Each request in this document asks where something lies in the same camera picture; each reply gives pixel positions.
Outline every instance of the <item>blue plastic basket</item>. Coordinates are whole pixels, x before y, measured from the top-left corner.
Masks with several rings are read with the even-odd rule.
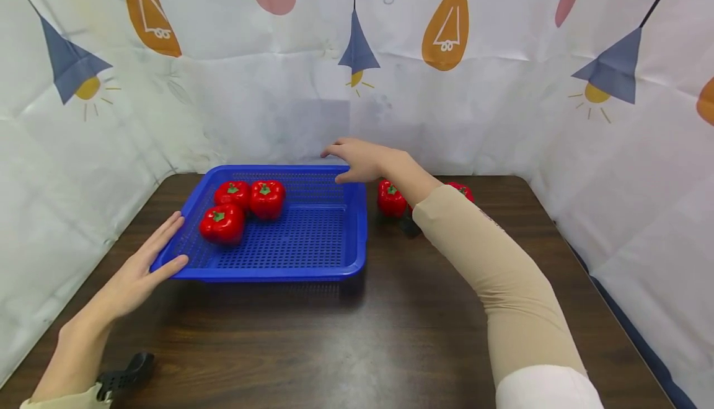
[[[182,208],[181,230],[156,258],[151,271],[179,254],[188,265],[174,279],[205,282],[342,281],[365,264],[367,202],[363,184],[335,184],[343,165],[222,165],[211,169]],[[213,205],[220,184],[278,180],[286,189],[277,221],[246,221],[234,248],[210,244],[198,223]]]

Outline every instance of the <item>white sleeve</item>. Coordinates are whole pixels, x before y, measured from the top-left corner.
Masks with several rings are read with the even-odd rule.
[[[603,409],[600,396],[570,367],[531,366],[503,378],[495,392],[498,409]]]

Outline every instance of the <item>red bell pepper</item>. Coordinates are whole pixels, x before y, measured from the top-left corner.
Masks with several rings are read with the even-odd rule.
[[[234,203],[244,212],[250,211],[250,185],[245,182],[226,182],[220,185],[213,194],[217,205]]]
[[[206,211],[198,232],[213,244],[238,245],[243,238],[245,214],[234,203],[213,206]]]
[[[406,210],[406,199],[389,180],[382,180],[377,191],[377,207],[387,217],[401,218]]]
[[[283,212],[285,188],[276,180],[253,183],[250,210],[261,220],[277,220]]]
[[[450,185],[450,187],[456,188],[459,192],[464,194],[464,196],[466,198],[468,198],[471,203],[475,203],[474,194],[471,193],[471,189],[469,187],[467,187],[466,185],[454,183],[454,182],[447,183],[447,184]]]

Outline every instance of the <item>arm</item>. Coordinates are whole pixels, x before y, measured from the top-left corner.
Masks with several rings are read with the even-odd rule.
[[[127,259],[88,305],[62,327],[49,366],[23,408],[90,409],[111,403],[97,401],[99,386],[95,385],[109,332],[115,320],[135,310],[159,283],[188,263],[187,256],[179,255],[149,273],[156,255],[182,224],[183,217],[174,213]]]
[[[427,239],[469,282],[488,315],[488,349],[495,384],[529,366],[572,367],[586,375],[548,279],[500,227],[455,188],[443,185],[406,152],[342,138],[323,156],[351,169],[338,183],[384,176],[414,207]]]

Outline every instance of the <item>beige arm sleeve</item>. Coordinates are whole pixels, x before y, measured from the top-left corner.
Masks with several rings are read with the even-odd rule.
[[[95,384],[84,394],[67,395],[55,400],[30,403],[25,401],[20,409],[107,409],[112,401],[97,401],[97,394],[102,385]]]
[[[528,366],[572,367],[587,376],[550,282],[483,211],[445,185],[413,218],[483,302],[496,386]]]

